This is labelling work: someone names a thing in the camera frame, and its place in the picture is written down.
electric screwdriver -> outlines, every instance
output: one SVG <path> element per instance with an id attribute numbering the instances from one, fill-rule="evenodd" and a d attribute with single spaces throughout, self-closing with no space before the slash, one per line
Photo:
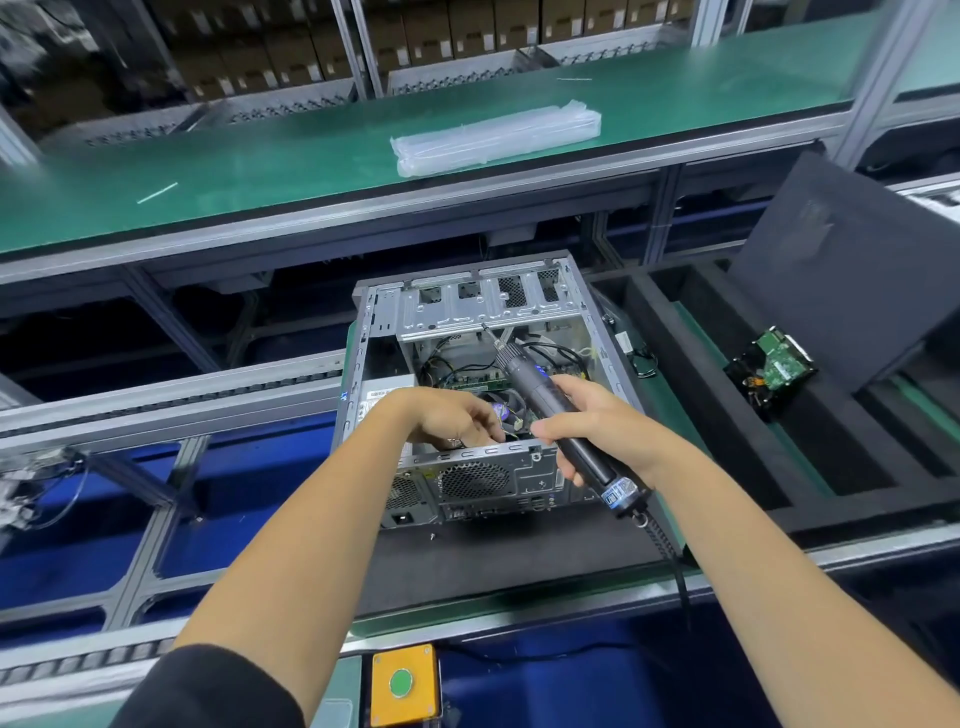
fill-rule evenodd
<path id="1" fill-rule="evenodd" d="M 522 347 L 501 341 L 487 326 L 483 330 L 493 339 L 496 366 L 538 417 L 579 411 Z M 646 511 L 650 489 L 619 460 L 579 437 L 558 440 L 557 446 L 618 518 L 640 516 Z"/>

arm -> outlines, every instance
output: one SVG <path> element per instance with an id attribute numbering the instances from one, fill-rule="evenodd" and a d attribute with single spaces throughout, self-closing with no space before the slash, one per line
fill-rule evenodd
<path id="1" fill-rule="evenodd" d="M 280 506 L 197 607 L 175 647 L 215 644 L 261 667 L 309 720 L 333 671 L 408 438 L 503 441 L 464 392 L 395 390 Z"/>
<path id="2" fill-rule="evenodd" d="M 603 387 L 554 378 L 583 411 L 536 422 L 534 434 L 586 437 L 662 494 L 784 726 L 960 725 L 953 688 L 709 458 Z"/>

plastic bag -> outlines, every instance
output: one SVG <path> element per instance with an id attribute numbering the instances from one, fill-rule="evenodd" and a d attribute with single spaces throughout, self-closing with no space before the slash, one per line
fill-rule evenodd
<path id="1" fill-rule="evenodd" d="M 422 177 L 486 164 L 600 135 L 600 113 L 571 101 L 564 107 L 521 111 L 441 132 L 391 139 L 401 177 Z"/>

forearm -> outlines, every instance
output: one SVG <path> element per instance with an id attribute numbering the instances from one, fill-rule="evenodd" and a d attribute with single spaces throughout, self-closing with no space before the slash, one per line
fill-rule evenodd
<path id="1" fill-rule="evenodd" d="M 960 724 L 960 698 L 702 453 L 651 475 L 784 726 Z"/>
<path id="2" fill-rule="evenodd" d="M 177 646 L 243 655 L 290 691 L 309 721 L 353 619 L 410 426 L 392 400 L 374 407 L 213 586 Z"/>

green button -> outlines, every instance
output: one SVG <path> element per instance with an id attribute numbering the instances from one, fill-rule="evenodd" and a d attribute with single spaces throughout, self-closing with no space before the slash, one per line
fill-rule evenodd
<path id="1" fill-rule="evenodd" d="M 390 695 L 393 697 L 406 697 L 413 688 L 414 676 L 405 667 L 397 670 L 390 678 Z"/>

